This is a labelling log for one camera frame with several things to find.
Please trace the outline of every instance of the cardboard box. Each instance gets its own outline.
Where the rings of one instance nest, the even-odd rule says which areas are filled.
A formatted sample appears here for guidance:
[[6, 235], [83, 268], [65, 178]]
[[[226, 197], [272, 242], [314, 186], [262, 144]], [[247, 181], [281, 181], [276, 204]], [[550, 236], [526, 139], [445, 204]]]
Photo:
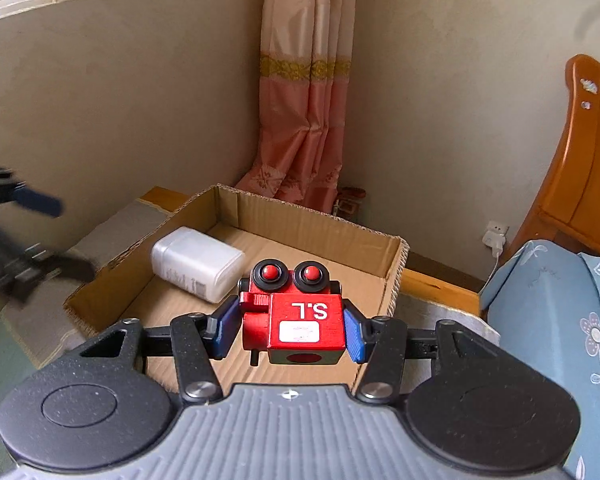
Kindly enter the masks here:
[[[393, 315], [408, 246], [399, 237], [360, 227], [295, 204], [226, 186], [213, 186], [192, 197], [153, 233], [102, 268], [92, 283], [70, 296], [64, 308], [86, 336], [96, 335], [118, 319], [137, 317], [144, 326], [168, 325], [189, 312], [213, 312], [206, 303], [152, 272], [150, 254], [160, 239], [186, 226], [205, 232], [246, 254], [247, 276], [265, 258], [289, 269], [304, 260], [324, 264], [340, 280], [343, 297], [367, 317]], [[347, 354], [337, 365], [271, 365], [261, 354], [251, 367], [242, 334], [223, 361], [213, 361], [225, 392], [234, 383], [345, 383], [352, 387], [360, 366]], [[150, 358], [147, 373], [167, 389], [177, 389], [172, 358]]]

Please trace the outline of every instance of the white plastic container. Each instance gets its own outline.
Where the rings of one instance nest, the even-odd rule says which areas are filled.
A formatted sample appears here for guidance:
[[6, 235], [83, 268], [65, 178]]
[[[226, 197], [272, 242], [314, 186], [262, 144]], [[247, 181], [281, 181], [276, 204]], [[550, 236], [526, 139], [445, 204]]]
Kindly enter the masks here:
[[211, 236], [181, 227], [155, 243], [154, 274], [211, 303], [236, 285], [244, 270], [244, 253]]

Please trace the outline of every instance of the pink curtain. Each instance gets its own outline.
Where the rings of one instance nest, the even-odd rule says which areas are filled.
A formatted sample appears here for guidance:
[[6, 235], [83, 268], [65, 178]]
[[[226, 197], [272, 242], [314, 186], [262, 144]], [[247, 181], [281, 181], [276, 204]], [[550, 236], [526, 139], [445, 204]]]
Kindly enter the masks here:
[[260, 144], [238, 188], [331, 212], [356, 0], [265, 0]]

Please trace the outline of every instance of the red toy robot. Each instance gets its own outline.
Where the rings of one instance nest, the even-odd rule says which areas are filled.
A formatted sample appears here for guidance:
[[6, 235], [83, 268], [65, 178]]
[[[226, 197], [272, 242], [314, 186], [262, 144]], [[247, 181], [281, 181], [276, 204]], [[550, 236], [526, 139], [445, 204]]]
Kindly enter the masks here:
[[272, 364], [336, 364], [345, 342], [340, 283], [318, 262], [292, 272], [279, 260], [263, 260], [238, 284], [242, 346], [251, 365], [266, 351]]

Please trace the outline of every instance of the wall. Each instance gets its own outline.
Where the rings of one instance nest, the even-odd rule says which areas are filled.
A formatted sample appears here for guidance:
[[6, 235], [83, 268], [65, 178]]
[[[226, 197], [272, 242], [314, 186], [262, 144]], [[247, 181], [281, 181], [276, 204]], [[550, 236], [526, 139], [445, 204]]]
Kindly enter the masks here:
[[153, 186], [250, 167], [263, 0], [76, 0], [0, 19], [0, 166], [62, 197], [0, 206], [23, 243], [67, 248]]
[[487, 278], [564, 126], [564, 65], [600, 60], [600, 0], [358, 0], [342, 181], [363, 221]]

